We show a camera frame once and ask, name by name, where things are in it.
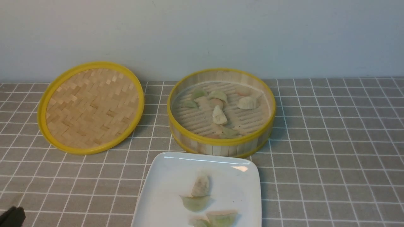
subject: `white grid line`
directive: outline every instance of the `white grid line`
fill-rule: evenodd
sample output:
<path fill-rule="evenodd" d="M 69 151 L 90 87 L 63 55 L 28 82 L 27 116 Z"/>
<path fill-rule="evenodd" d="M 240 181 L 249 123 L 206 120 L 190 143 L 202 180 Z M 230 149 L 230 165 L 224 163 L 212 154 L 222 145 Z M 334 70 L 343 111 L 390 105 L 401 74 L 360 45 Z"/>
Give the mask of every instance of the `white grid line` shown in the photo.
<path fill-rule="evenodd" d="M 292 143 L 290 142 L 289 130 L 288 130 L 288 129 L 286 129 L 286 133 L 288 134 L 290 150 L 292 150 Z M 293 165 L 296 167 L 295 157 L 292 156 L 292 158 L 293 158 Z M 297 172 L 297 169 L 295 169 L 295 172 L 296 172 L 296 177 L 297 177 L 297 183 L 298 183 L 298 187 L 299 187 L 300 197 L 303 199 L 303 193 L 302 193 L 302 188 L 301 188 L 301 185 L 300 185 L 299 174 L 298 174 L 298 172 Z M 305 204 L 304 204 L 303 202 L 302 202 L 302 206 L 303 206 L 304 216 L 305 216 L 305 218 L 306 218 L 306 220 L 307 220 L 306 206 L 305 206 Z"/>
<path fill-rule="evenodd" d="M 348 135 L 349 139 L 351 140 L 351 135 L 349 134 L 348 130 L 346 130 L 346 132 L 347 132 L 347 135 Z M 353 151 L 354 151 L 355 154 L 356 154 L 357 152 L 356 152 L 356 149 L 355 149 L 354 144 L 352 143 L 352 141 L 351 141 L 351 145 L 352 145 L 352 147 L 353 147 Z M 356 159 L 357 159 L 357 161 L 358 161 L 358 163 L 359 163 L 359 166 L 362 167 L 362 164 L 360 163 L 360 160 L 359 160 L 358 156 L 356 156 Z M 366 176 L 366 174 L 365 174 L 365 171 L 364 171 L 363 169 L 362 169 L 362 174 L 363 174 L 363 176 L 364 176 L 364 178 L 365 178 L 366 183 L 369 184 L 368 178 L 367 178 L 367 176 Z M 380 208 L 379 208 L 379 206 L 378 206 L 377 203 L 376 203 L 376 202 L 377 202 L 376 197 L 375 197 L 375 195 L 374 195 L 372 189 L 371 189 L 370 187 L 369 187 L 369 189 L 370 189 L 370 192 L 371 192 L 371 194 L 372 194 L 373 200 L 374 200 L 374 202 L 375 202 L 375 204 L 376 204 L 377 212 L 379 212 L 379 215 L 380 215 L 380 217 L 381 217 L 381 220 L 383 221 L 382 213 L 380 212 Z"/>
<path fill-rule="evenodd" d="M 393 107 L 393 105 L 391 104 L 390 100 L 387 99 L 387 101 L 388 101 L 389 105 L 390 105 L 391 107 Z M 391 139 L 391 136 L 390 136 L 390 134 L 388 133 L 388 131 L 387 131 L 387 129 L 386 129 L 386 126 L 384 125 L 383 121 L 381 121 L 381 123 L 382 123 L 382 125 L 383 125 L 383 127 L 384 127 L 384 129 L 385 129 L 385 131 L 386 131 L 387 136 L 389 137 L 390 141 L 392 142 L 392 144 L 393 144 L 393 146 L 394 146 L 394 149 L 396 150 L 397 154 L 399 155 L 400 153 L 399 153 L 399 151 L 398 151 L 398 148 L 397 148 L 397 146 L 395 145 L 395 143 L 393 143 L 393 140 Z M 384 163 L 382 162 L 382 160 L 381 160 L 381 158 L 380 158 L 379 155 L 378 155 L 377 157 L 378 157 L 378 159 L 379 159 L 379 161 L 380 161 L 380 163 L 381 163 L 381 165 L 382 165 L 382 167 L 383 167 L 383 169 L 384 169 L 384 173 L 386 174 L 387 179 L 389 180 L 390 184 L 393 185 L 393 183 L 392 183 L 392 181 L 391 181 L 391 179 L 390 179 L 390 176 L 387 174 L 387 171 L 386 171 L 386 169 L 385 169 Z M 403 159 L 401 158 L 401 156 L 398 156 L 398 157 L 400 158 L 401 162 L 402 162 L 403 165 L 404 165 L 404 161 L 403 161 Z M 398 196 L 398 194 L 397 194 L 396 190 L 394 189 L 394 187 L 393 187 L 393 191 L 394 191 L 394 195 L 396 196 L 397 200 L 400 200 L 400 197 Z M 401 210 L 402 210 L 403 213 L 404 213 L 404 206 L 403 206 L 403 205 L 401 205 Z"/>
<path fill-rule="evenodd" d="M 269 142 L 269 149 L 272 151 L 271 141 L 268 141 L 268 142 Z M 271 161 L 272 161 L 272 164 L 273 164 L 274 163 L 274 158 L 272 157 L 272 154 L 271 154 Z M 278 198 L 279 216 L 281 218 L 281 224 L 282 224 L 282 227 L 283 227 L 282 208 L 280 206 L 279 190 L 278 190 L 278 184 L 277 184 L 277 180 L 276 180 L 275 171 L 274 171 L 274 181 L 275 181 L 275 188 L 276 188 L 276 196 Z"/>

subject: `white dumpling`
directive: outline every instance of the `white dumpling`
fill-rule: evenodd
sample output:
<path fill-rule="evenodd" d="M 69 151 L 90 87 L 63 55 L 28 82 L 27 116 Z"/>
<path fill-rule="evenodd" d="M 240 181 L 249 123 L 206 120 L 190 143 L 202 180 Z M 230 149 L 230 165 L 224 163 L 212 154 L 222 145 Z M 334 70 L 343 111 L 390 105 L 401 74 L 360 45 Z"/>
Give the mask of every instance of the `white dumpling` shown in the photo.
<path fill-rule="evenodd" d="M 232 227 L 236 221 L 237 213 L 229 214 L 206 214 L 213 227 Z"/>
<path fill-rule="evenodd" d="M 257 99 L 247 96 L 238 100 L 237 107 L 240 109 L 255 109 L 257 107 Z"/>
<path fill-rule="evenodd" d="M 184 207 L 192 212 L 199 212 L 205 209 L 209 203 L 210 196 L 203 197 L 186 197 L 180 196 Z"/>
<path fill-rule="evenodd" d="M 215 108 L 213 109 L 212 117 L 212 121 L 215 124 L 227 124 L 227 117 L 223 113 L 219 105 L 215 106 Z"/>
<path fill-rule="evenodd" d="M 200 174 L 195 181 L 192 188 L 191 195 L 194 197 L 201 197 L 209 195 L 210 182 L 206 174 Z"/>

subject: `black object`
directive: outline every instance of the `black object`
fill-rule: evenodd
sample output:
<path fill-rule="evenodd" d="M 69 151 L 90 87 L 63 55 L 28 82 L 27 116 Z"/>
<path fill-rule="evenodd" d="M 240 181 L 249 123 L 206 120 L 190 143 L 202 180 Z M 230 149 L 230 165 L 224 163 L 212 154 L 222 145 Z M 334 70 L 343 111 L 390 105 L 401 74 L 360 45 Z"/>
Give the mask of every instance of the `black object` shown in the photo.
<path fill-rule="evenodd" d="M 0 216 L 0 227 L 21 227 L 24 220 L 24 208 L 13 206 Z"/>

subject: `gray checkered tablecloth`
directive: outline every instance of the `gray checkered tablecloth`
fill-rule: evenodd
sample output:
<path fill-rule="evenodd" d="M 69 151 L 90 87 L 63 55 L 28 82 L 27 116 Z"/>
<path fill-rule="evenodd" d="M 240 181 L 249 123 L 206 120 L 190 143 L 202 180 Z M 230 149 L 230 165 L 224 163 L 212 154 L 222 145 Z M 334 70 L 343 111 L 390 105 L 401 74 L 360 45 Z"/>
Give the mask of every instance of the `gray checkered tablecloth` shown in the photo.
<path fill-rule="evenodd" d="M 259 169 L 263 227 L 404 226 L 404 78 L 265 80 L 278 110 Z M 176 82 L 144 82 L 134 133 L 74 156 L 38 131 L 48 84 L 0 84 L 0 211 L 30 227 L 130 227 L 154 157 L 182 151 L 167 118 Z"/>

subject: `steamed dumpling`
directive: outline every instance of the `steamed dumpling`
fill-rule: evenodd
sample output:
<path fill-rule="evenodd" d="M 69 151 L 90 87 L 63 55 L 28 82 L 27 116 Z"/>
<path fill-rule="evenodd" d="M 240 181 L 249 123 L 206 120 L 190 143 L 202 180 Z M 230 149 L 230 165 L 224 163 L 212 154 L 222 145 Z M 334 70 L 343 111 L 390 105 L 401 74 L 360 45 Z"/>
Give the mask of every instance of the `steamed dumpling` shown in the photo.
<path fill-rule="evenodd" d="M 199 97 L 207 96 L 207 95 L 208 95 L 208 92 L 207 92 L 207 91 L 205 91 L 205 90 L 202 89 L 202 88 L 197 88 L 197 89 L 195 89 L 194 92 L 192 93 L 191 99 L 197 99 L 197 98 L 199 98 Z"/>
<path fill-rule="evenodd" d="M 219 105 L 215 106 L 212 113 L 213 123 L 215 124 L 227 124 L 227 117 L 223 113 Z"/>
<path fill-rule="evenodd" d="M 209 203 L 210 196 L 203 197 L 186 197 L 180 196 L 184 207 L 192 212 L 199 212 L 205 209 Z"/>
<path fill-rule="evenodd" d="M 227 95 L 221 90 L 214 90 L 208 95 L 209 99 L 220 99 L 227 103 Z"/>
<path fill-rule="evenodd" d="M 206 214 L 213 227 L 232 227 L 236 220 L 237 213 L 229 214 Z"/>
<path fill-rule="evenodd" d="M 206 174 L 200 174 L 195 181 L 192 188 L 191 195 L 194 197 L 201 197 L 209 195 L 210 182 L 209 177 Z"/>
<path fill-rule="evenodd" d="M 186 100 L 181 103 L 180 107 L 198 108 L 198 104 L 193 100 Z"/>
<path fill-rule="evenodd" d="M 237 107 L 240 109 L 255 109 L 257 107 L 257 99 L 247 96 L 238 100 Z"/>

